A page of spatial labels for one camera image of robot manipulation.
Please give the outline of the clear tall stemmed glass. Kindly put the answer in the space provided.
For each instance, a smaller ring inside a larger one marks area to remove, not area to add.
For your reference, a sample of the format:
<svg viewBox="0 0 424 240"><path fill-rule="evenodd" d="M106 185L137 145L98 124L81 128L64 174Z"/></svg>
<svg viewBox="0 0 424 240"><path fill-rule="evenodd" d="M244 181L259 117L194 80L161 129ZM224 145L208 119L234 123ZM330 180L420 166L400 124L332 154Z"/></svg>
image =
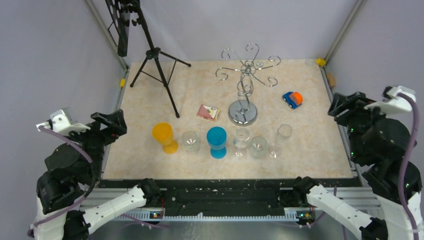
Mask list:
<svg viewBox="0 0 424 240"><path fill-rule="evenodd" d="M283 152L283 146L292 136L293 128L289 124L281 124L267 147L267 154L273 158L278 158Z"/></svg>

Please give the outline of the yellow wine glass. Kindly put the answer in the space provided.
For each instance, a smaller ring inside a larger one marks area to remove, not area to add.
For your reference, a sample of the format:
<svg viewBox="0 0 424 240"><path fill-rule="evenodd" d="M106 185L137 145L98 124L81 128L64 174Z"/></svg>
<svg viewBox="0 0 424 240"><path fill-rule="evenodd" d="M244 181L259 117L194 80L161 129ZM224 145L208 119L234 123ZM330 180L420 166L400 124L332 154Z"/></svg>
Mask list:
<svg viewBox="0 0 424 240"><path fill-rule="evenodd" d="M178 150L178 143L174 138L171 125L167 122L157 123L151 132L153 138L161 145L166 154L174 154Z"/></svg>

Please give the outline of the clear small wine glass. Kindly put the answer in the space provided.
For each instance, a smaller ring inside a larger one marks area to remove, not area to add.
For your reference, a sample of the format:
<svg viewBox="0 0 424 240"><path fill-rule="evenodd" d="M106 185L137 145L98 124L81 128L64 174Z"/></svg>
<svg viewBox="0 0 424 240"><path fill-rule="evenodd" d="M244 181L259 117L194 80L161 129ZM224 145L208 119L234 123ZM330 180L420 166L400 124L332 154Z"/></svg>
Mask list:
<svg viewBox="0 0 424 240"><path fill-rule="evenodd" d="M242 157L246 155L250 142L250 131L246 128L238 128L234 133L233 143L236 148L235 155Z"/></svg>

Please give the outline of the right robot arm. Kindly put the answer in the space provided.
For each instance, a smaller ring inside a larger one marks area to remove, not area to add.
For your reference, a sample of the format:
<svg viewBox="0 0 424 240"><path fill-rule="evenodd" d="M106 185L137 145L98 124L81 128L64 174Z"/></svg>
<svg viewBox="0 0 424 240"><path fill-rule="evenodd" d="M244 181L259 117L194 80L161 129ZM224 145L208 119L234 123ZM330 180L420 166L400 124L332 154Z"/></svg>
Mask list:
<svg viewBox="0 0 424 240"><path fill-rule="evenodd" d="M336 92L327 112L347 128L350 160L367 167L362 176L384 217L352 207L311 177L297 179L293 200L299 206L321 209L359 240L421 240L423 182L409 160L420 123L417 104L403 92L385 97L386 101L374 101L362 92Z"/></svg>

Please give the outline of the clear patterned wine glass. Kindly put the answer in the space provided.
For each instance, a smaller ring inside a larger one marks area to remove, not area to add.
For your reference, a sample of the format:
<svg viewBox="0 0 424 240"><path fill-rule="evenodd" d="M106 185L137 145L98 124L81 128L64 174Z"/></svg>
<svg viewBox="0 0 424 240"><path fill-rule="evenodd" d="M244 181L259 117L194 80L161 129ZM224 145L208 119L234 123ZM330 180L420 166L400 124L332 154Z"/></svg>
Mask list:
<svg viewBox="0 0 424 240"><path fill-rule="evenodd" d="M182 137L185 150L189 153L196 153L200 148L200 139L194 131L185 132Z"/></svg>

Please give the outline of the blue wine glass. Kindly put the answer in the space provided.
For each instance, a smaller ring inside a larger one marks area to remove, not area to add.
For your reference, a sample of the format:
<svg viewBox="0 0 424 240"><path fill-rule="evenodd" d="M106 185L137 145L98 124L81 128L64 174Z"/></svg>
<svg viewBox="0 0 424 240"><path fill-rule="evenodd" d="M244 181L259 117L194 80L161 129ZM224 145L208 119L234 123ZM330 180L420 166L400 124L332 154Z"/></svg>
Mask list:
<svg viewBox="0 0 424 240"><path fill-rule="evenodd" d="M206 140L210 147L210 155L215 159L222 159L227 154L227 133L224 128L214 126L206 134Z"/></svg>

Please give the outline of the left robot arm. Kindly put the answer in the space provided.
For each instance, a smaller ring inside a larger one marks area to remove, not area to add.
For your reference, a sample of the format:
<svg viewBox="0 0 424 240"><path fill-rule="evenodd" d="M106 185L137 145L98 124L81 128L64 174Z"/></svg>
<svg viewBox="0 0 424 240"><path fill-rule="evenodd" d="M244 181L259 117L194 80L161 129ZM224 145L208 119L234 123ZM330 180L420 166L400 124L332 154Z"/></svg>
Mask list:
<svg viewBox="0 0 424 240"><path fill-rule="evenodd" d="M47 170L36 182L37 212L27 231L35 240L86 240L116 217L160 202L160 188L145 178L118 197L80 210L101 179L105 148L128 130L121 109L90 117L92 121L83 124L72 117L69 108L62 108L36 125L38 131L63 144L45 159Z"/></svg>

